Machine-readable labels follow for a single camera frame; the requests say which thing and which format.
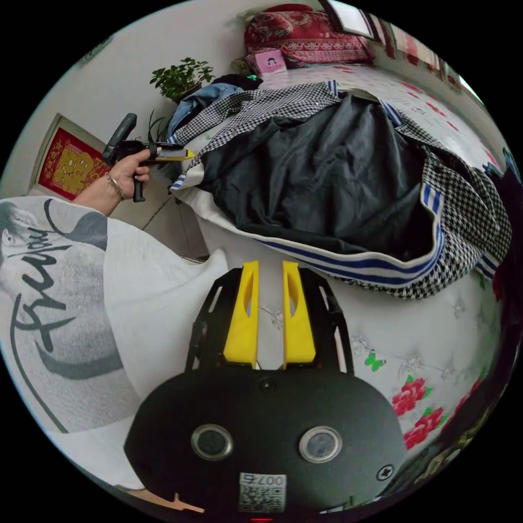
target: green butterfly print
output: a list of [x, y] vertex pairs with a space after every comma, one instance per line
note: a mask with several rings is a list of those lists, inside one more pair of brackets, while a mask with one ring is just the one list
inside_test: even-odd
[[376, 359], [376, 352], [373, 350], [370, 351], [369, 357], [365, 360], [365, 365], [367, 367], [370, 366], [372, 372], [376, 372], [380, 367], [383, 367], [387, 363], [386, 360], [377, 360]]

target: hand-held gripper tool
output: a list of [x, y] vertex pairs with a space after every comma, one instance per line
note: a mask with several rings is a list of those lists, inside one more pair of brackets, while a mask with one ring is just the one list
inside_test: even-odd
[[392, 405], [354, 376], [327, 280], [283, 262], [281, 370], [256, 370], [258, 298], [256, 261], [216, 280], [185, 371], [138, 409], [124, 446], [131, 466], [153, 494], [229, 519], [372, 500], [406, 446]]
[[[137, 116], [129, 113], [120, 123], [113, 136], [106, 145], [102, 158], [104, 162], [113, 167], [115, 163], [131, 154], [136, 154], [143, 149], [149, 149], [150, 159], [142, 165], [162, 164], [164, 162], [182, 162], [194, 157], [188, 149], [179, 145], [163, 142], [142, 143], [139, 140], [127, 140], [131, 131], [136, 127]], [[143, 183], [135, 179], [135, 191], [132, 196], [134, 202], [144, 202]]]

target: human hand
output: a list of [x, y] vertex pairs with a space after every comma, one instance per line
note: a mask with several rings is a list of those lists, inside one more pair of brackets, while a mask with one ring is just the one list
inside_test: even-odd
[[139, 153], [126, 156], [121, 159], [110, 171], [114, 181], [120, 186], [126, 199], [132, 198], [135, 191], [136, 180], [141, 181], [145, 187], [149, 181], [150, 167], [141, 166], [140, 163], [150, 158], [149, 149], [144, 149]]

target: qr code sticker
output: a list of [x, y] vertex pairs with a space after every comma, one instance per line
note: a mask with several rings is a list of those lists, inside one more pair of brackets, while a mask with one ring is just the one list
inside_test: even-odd
[[282, 474], [240, 474], [240, 512], [283, 512], [287, 477]]

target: red poster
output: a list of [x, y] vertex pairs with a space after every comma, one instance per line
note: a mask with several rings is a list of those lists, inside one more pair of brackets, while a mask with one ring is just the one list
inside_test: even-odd
[[111, 169], [101, 153], [61, 127], [42, 165], [37, 183], [68, 200]]

